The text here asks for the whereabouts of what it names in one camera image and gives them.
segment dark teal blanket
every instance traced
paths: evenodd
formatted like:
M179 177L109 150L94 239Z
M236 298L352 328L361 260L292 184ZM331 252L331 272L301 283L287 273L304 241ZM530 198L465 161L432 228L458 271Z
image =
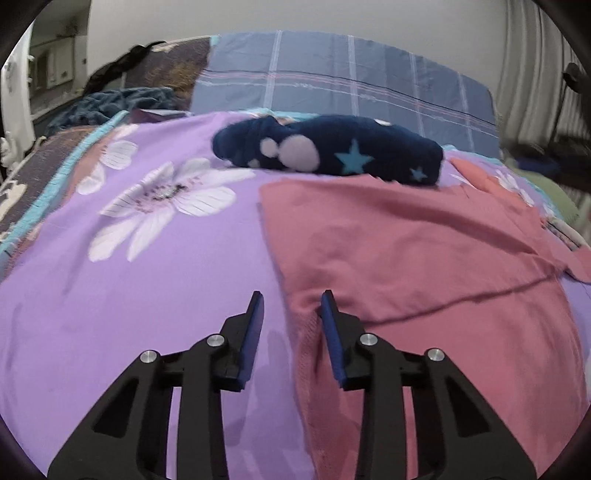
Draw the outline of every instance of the dark teal blanket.
M138 87L93 93L55 117L47 126L45 136L50 137L70 127L102 125L121 110L171 110L176 107L176 102L174 91L169 87Z

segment white polka dot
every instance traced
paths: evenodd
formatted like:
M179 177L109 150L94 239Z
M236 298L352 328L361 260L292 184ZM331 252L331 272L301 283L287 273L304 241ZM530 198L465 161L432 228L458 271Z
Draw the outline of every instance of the white polka dot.
M263 138L261 140L261 153L268 158L275 158L279 153L275 140L272 138Z
M296 171L311 172L318 169L320 155L308 137L292 135L279 146L279 161Z

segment green cloth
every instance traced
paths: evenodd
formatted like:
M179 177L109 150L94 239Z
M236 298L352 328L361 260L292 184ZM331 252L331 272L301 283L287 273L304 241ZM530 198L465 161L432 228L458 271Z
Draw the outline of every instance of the green cloth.
M541 188L550 200L554 202L556 208L562 214L564 221L573 226L575 221L579 218L579 209L574 202L569 198L568 195L561 189L557 183L553 182L549 178L544 177L540 173L533 171L520 170L512 164L512 162L506 163L507 167L513 170L517 175L529 180L531 183Z

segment light blue trim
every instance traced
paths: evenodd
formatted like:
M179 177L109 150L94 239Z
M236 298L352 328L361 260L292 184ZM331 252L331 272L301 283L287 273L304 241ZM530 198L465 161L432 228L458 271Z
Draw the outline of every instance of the light blue trim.
M56 174L52 177L49 183L45 186L37 200L29 207L24 213L21 219L15 224L12 232L6 237L4 242L0 244L0 254L2 259L0 260L0 269L4 270L4 267L8 261L10 253L14 251L16 243L29 231L35 227L48 212L52 210L52 207L56 207L61 199L61 194L64 192L64 188L67 186L67 181L70 177L70 173L81 159L82 155L92 147L95 143L101 140L105 135L110 133L128 114L127 110L121 110L111 120L104 125L94 130L92 133L78 144L78 146L67 156L64 163L57 170Z
M248 110L241 110L246 113L254 113L256 115L272 115L275 117L289 117L293 118L296 122L303 122L304 120L310 120L319 116L317 113L302 113L302 112L276 112L269 108L249 108Z

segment white wall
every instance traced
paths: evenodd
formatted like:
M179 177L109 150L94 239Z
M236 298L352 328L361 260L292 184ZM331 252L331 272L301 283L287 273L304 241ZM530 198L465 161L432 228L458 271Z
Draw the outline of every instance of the white wall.
M484 83L501 79L508 0L92 0L90 72L130 46L236 31L317 30L390 44Z

